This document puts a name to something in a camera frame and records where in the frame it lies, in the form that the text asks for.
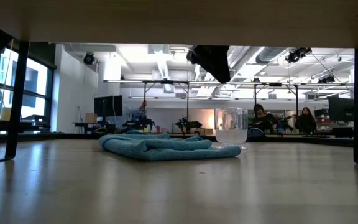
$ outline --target clear glass container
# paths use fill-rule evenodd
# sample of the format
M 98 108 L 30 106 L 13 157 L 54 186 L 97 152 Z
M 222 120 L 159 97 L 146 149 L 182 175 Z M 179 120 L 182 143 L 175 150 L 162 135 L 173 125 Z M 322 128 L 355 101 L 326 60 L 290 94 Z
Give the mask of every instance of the clear glass container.
M 215 109 L 215 136 L 216 140 L 224 145 L 238 145 L 245 149 L 243 144 L 248 134 L 247 108 L 216 108 Z

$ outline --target black camera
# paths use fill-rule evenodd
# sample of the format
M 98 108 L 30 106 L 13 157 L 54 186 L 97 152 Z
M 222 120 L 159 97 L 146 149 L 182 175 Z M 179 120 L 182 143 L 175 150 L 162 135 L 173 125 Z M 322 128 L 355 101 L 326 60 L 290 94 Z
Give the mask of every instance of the black camera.
M 291 50 L 290 54 L 285 58 L 288 63 L 295 63 L 301 60 L 306 54 L 312 53 L 310 47 L 298 47 L 296 50 Z
M 84 57 L 84 63 L 85 65 L 94 65 L 96 63 L 96 60 L 93 56 L 93 52 L 87 52 Z

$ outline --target white wall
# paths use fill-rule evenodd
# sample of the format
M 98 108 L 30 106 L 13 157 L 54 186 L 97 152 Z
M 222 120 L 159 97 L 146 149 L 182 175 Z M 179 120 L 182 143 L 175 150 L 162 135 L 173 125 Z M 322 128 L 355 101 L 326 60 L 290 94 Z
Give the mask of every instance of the white wall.
M 186 109 L 171 108 L 149 108 L 147 110 L 147 118 L 154 121 L 155 125 L 161 128 L 167 128 L 172 132 L 172 123 L 176 123 L 179 119 L 186 116 Z M 214 110 L 212 109 L 190 109 L 190 121 L 198 121 L 203 124 L 202 128 L 214 128 Z M 178 126 L 173 125 L 173 132 L 180 133 Z
M 55 65 L 51 130 L 75 133 L 73 122 L 80 120 L 79 113 L 83 119 L 85 113 L 93 113 L 99 77 L 60 44 L 56 45 Z
M 102 61 L 98 66 L 98 90 L 96 92 L 96 97 L 102 96 L 116 96 L 120 94 L 119 85 L 120 83 L 105 83 L 104 80 L 104 70 L 106 62 Z
M 162 89 L 150 89 L 147 96 L 159 96 Z M 143 91 L 140 88 L 122 88 L 121 95 L 125 104 L 137 108 L 141 105 L 142 99 L 128 99 L 128 96 L 143 96 Z M 164 95 L 166 97 L 174 97 L 175 95 Z M 295 110 L 295 100 L 292 101 L 277 101 L 277 100 L 258 100 L 258 103 L 264 106 L 267 110 Z M 323 107 L 328 107 L 328 101 L 300 101 L 299 109 L 307 106 L 311 110 L 318 110 Z M 186 108 L 186 100 L 169 100 L 169 99 L 148 99 L 148 108 Z M 191 109 L 214 109 L 214 108 L 227 108 L 227 107 L 243 107 L 252 109 L 254 107 L 254 100 L 190 100 L 189 108 Z

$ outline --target wooden floor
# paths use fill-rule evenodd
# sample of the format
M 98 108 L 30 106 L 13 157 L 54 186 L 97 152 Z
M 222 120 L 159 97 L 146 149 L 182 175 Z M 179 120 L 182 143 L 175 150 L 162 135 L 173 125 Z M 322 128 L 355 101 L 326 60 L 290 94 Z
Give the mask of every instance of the wooden floor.
M 0 223 L 358 223 L 350 148 L 246 145 L 230 159 L 139 162 L 93 140 L 21 143 L 0 162 Z

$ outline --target ceiling light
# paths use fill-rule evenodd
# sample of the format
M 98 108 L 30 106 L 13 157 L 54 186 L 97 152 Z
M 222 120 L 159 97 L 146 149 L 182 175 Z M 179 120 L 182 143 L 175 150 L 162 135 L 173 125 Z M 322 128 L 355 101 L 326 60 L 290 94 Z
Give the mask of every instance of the ceiling light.
M 109 83 L 142 83 L 141 80 L 103 80 L 103 82 Z
M 285 60 L 288 63 L 295 63 L 309 53 L 311 53 L 310 47 L 298 47 L 296 50 L 291 50 L 290 54 L 287 57 L 285 57 Z
M 93 56 L 93 52 L 87 52 L 83 61 L 85 65 L 94 65 L 97 62 L 97 60 Z

